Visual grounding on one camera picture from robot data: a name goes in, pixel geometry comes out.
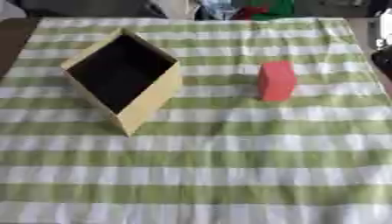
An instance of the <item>cube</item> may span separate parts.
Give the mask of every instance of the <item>cube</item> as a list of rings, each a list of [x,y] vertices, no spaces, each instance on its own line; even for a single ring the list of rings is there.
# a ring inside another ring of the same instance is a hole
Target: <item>cube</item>
[[[262,64],[258,89],[260,99],[266,102],[283,102],[291,97],[297,77],[289,61],[272,61]]]

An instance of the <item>tablecloth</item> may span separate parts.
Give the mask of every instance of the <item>tablecloth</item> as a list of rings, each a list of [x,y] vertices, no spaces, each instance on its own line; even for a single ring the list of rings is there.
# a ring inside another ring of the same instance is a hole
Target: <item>tablecloth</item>
[[[120,26],[185,81],[130,138],[58,68]],[[257,99],[272,60],[288,101]],[[344,19],[44,19],[0,83],[0,222],[389,223],[390,106]]]

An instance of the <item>green and white striped cloth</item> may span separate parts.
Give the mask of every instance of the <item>green and white striped cloth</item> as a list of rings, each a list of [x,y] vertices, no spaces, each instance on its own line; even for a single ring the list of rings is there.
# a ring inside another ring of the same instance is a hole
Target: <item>green and white striped cloth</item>
[[[119,26],[185,79],[131,138],[58,68]],[[286,102],[256,99],[272,60],[293,63]],[[343,19],[48,18],[0,82],[0,222],[389,223],[390,106]]]

